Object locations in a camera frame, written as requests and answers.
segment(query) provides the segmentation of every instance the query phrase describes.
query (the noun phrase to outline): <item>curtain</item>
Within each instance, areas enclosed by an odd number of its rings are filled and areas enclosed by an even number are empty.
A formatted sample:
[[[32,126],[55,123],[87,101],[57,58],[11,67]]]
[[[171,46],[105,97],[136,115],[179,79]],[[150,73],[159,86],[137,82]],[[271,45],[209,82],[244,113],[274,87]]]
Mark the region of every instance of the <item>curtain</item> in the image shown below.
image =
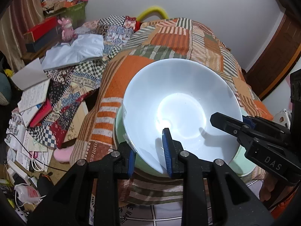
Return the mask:
[[[25,64],[21,56],[26,52],[23,34],[43,21],[40,0],[13,0],[0,20],[0,51],[15,72]]]

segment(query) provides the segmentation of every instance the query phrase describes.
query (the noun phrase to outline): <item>red box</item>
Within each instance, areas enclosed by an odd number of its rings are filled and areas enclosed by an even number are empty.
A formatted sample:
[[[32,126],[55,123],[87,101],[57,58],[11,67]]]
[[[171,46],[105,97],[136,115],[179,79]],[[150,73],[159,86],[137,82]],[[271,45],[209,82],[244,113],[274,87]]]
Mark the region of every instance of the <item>red box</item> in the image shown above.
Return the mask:
[[[41,23],[37,24],[36,26],[29,29],[24,34],[25,43],[33,43],[37,41],[41,36],[46,34],[48,31],[56,27],[57,25],[57,18],[51,17],[47,18]]]

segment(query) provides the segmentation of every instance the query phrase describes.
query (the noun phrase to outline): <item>red book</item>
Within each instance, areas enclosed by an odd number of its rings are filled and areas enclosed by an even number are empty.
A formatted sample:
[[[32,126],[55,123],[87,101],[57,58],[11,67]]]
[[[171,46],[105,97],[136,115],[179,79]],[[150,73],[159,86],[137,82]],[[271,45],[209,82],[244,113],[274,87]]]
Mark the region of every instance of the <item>red book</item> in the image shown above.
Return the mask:
[[[46,34],[48,31],[56,27],[57,19],[56,17],[47,18],[41,23],[29,29],[24,34],[25,43],[32,43],[37,41],[41,36]]]
[[[30,127],[35,127],[46,115],[48,115],[52,111],[52,106],[50,104],[49,99],[46,99],[42,107],[38,110],[36,115],[33,117],[31,122],[29,123]]]

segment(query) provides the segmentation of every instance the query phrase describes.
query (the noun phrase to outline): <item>pink stuffed toy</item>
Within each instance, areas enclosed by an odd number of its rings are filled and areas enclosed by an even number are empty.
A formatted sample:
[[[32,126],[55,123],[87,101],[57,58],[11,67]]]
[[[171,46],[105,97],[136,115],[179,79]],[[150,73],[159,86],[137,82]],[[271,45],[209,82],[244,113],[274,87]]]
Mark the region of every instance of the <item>pink stuffed toy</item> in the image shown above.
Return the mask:
[[[77,34],[74,33],[72,28],[72,21],[70,18],[62,18],[62,20],[58,20],[58,23],[62,27],[62,40],[64,42],[69,42],[73,38],[77,38]]]

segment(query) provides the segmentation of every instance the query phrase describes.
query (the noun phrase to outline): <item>patchwork quilt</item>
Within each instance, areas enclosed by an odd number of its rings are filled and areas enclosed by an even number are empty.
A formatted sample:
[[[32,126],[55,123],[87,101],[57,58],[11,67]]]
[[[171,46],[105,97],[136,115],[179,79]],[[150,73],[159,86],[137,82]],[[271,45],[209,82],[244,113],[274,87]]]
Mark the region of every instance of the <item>patchwork quilt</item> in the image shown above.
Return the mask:
[[[112,31],[107,30],[106,34],[108,41],[123,43],[118,27],[110,28]],[[82,158],[88,162],[102,159],[115,149],[113,123],[127,85],[140,69],[166,58],[189,59],[209,67],[231,87],[239,105],[249,115],[272,120],[272,115],[246,84],[236,59],[210,28],[186,18],[146,22],[117,55],[111,56],[96,105],[86,116],[76,140],[71,165]],[[260,179],[263,175],[263,170],[256,167],[244,181]],[[183,181],[154,177],[135,168],[130,180],[120,181],[118,192],[120,201],[134,204],[176,202],[182,200]]]
[[[76,66],[46,71],[50,78],[47,98],[53,110],[38,126],[28,128],[30,135],[36,141],[54,149],[61,148],[80,103],[99,88],[106,64],[127,43],[134,32],[135,25],[136,18],[111,15],[100,19],[94,31],[91,27],[85,27],[90,30],[77,29],[83,33],[95,33],[96,30],[96,33],[103,35],[103,57]]]

